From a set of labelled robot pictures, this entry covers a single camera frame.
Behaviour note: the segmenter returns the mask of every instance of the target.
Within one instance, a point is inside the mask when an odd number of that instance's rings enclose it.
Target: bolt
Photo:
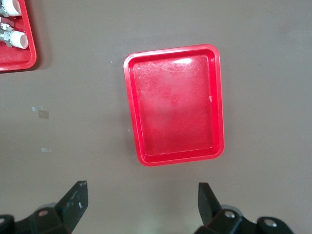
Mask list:
[[[48,213],[49,213],[48,211],[44,210],[44,211],[40,211],[38,215],[42,217],[42,216],[47,215]]]
[[[265,224],[268,225],[269,227],[272,227],[272,228],[276,228],[277,227],[277,224],[271,220],[271,219],[265,219],[264,220]]]
[[[224,214],[227,218],[235,218],[235,215],[232,211],[226,211]]]

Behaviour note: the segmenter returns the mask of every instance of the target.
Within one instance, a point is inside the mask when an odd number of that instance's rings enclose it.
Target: metal part with white cap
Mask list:
[[[27,35],[24,32],[13,30],[14,23],[6,18],[0,17],[0,40],[9,47],[26,49],[28,47]]]
[[[21,16],[20,3],[18,0],[0,0],[0,15],[4,17]]]

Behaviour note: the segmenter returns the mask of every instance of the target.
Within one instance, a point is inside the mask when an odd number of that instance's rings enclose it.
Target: metal screw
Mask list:
[[[232,211],[226,211],[224,214],[227,218],[235,218],[235,215]]]
[[[49,213],[48,211],[44,210],[44,211],[40,211],[38,215],[42,217],[42,216],[47,215],[48,213]]]
[[[276,228],[277,227],[277,224],[273,221],[273,220],[271,220],[271,219],[265,219],[264,220],[264,222],[265,222],[265,224],[266,225],[268,225],[269,227],[273,227],[273,228]]]

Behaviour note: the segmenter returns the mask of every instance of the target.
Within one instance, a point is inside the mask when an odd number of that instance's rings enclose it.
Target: empty red tray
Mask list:
[[[221,155],[221,70],[214,46],[131,54],[124,73],[137,158],[143,165]]]
[[[19,0],[21,16],[9,18],[14,22],[14,30],[25,32],[28,39],[28,48],[20,49],[8,47],[4,42],[0,43],[0,72],[22,70],[32,67],[37,59],[33,35],[30,28],[25,0]]]

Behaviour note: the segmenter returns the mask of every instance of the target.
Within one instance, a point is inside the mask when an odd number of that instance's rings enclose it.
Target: white cap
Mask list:
[[[13,31],[11,34],[11,44],[15,47],[26,49],[28,47],[26,34],[19,31]]]
[[[5,11],[10,16],[21,16],[20,3],[18,0],[2,0]]]

